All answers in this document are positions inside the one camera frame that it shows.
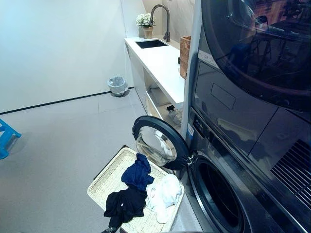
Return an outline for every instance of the countertop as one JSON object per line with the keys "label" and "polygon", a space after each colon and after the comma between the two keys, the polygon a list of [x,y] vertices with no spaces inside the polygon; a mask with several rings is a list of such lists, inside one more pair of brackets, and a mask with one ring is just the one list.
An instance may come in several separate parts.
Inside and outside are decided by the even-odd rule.
{"label": "countertop", "polygon": [[[142,49],[136,44],[138,41],[155,39],[161,40],[163,43],[168,44],[168,46]],[[184,102],[185,79],[179,75],[179,43],[172,40],[166,42],[163,40],[162,35],[153,36],[152,39],[131,37],[126,38],[125,42],[170,102],[176,108],[182,107]]]}

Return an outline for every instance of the floor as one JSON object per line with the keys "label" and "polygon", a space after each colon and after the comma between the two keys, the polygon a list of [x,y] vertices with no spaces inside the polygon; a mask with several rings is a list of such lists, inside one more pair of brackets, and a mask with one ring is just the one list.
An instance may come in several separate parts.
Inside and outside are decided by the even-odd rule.
{"label": "floor", "polygon": [[[22,133],[0,160],[0,233],[100,233],[109,223],[87,195],[123,144],[136,149],[137,93],[104,94],[1,115]],[[184,197],[172,231],[200,231]]]}

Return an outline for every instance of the faucet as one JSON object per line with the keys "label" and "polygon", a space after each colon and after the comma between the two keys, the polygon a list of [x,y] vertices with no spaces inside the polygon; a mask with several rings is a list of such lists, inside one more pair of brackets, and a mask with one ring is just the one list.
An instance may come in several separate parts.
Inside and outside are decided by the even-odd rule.
{"label": "faucet", "polygon": [[152,8],[150,20],[149,20],[149,25],[152,26],[154,24],[154,11],[158,7],[163,7],[167,13],[167,31],[165,32],[163,39],[165,39],[167,42],[169,42],[170,41],[170,12],[169,12],[169,9],[165,5],[157,4]]}

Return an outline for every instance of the open washer door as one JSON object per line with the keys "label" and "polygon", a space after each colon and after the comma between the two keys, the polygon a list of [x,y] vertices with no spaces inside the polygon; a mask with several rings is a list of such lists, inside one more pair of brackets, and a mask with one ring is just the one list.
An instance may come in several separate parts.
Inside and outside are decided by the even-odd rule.
{"label": "open washer door", "polygon": [[154,116],[141,116],[135,120],[132,130],[137,150],[156,165],[171,170],[181,170],[187,165],[188,146],[165,121]]}

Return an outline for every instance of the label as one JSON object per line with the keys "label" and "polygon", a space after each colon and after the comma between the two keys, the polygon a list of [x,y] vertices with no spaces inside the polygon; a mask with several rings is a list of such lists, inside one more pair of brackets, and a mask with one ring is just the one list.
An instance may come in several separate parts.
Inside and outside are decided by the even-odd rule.
{"label": "label", "polygon": [[198,53],[198,58],[216,68],[219,69],[218,65],[216,64],[213,56],[207,52],[204,52],[202,50],[199,50],[199,53]]}
{"label": "label", "polygon": [[187,129],[188,129],[189,134],[193,136],[194,130],[193,130],[193,127],[189,123],[188,123]]}

